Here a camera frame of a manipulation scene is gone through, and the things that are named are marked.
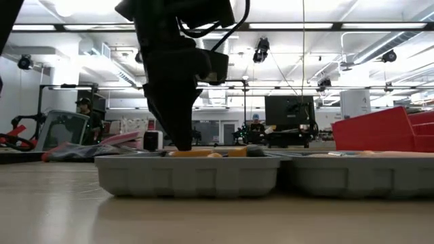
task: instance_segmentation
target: robotic arm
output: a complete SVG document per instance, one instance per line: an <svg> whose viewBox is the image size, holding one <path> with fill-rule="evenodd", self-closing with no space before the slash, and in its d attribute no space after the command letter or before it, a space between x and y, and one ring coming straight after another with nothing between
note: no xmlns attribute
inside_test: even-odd
<svg viewBox="0 0 434 244"><path fill-rule="evenodd" d="M247 18L250 0L246 3L243 19L212 50L196 48L188 37L200 38L234 24L229 0L123 0L115 8L134 21L147 75L143 90L148 108L178 150L191 150L192 106L202 92L197 82L218 85L226 79L229 57L215 51ZM189 29L213 25L197 33L182 23Z"/></svg>

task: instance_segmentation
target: door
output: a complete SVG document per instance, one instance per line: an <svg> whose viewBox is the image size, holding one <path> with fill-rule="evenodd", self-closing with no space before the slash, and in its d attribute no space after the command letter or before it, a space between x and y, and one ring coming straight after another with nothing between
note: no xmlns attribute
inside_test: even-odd
<svg viewBox="0 0 434 244"><path fill-rule="evenodd" d="M223 123L223 144L224 145L234 145L235 141L233 139L233 132L235 132L234 122L224 122Z"/></svg>

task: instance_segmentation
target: cap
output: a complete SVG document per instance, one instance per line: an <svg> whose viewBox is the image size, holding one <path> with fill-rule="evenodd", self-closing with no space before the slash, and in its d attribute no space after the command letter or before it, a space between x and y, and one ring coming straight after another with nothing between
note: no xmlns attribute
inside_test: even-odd
<svg viewBox="0 0 434 244"><path fill-rule="evenodd" d="M80 100L75 102L77 105L80 104L87 104L90 105L90 99L89 98L80 98Z"/></svg>

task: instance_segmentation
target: table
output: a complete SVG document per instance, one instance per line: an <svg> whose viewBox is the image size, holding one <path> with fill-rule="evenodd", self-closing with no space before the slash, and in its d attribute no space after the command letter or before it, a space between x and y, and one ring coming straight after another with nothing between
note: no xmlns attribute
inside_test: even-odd
<svg viewBox="0 0 434 244"><path fill-rule="evenodd" d="M0 165L2 244L432 243L433 202L117 199L93 164Z"/></svg>

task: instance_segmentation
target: gray plastic tray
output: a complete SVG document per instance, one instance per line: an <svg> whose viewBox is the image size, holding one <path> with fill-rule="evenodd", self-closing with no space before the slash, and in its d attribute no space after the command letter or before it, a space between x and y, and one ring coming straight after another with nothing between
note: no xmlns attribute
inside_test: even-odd
<svg viewBox="0 0 434 244"><path fill-rule="evenodd" d="M96 157L101 187L116 196L261 197L274 188L278 157Z"/></svg>
<svg viewBox="0 0 434 244"><path fill-rule="evenodd" d="M287 157L291 182L319 197L434 197L433 158Z"/></svg>

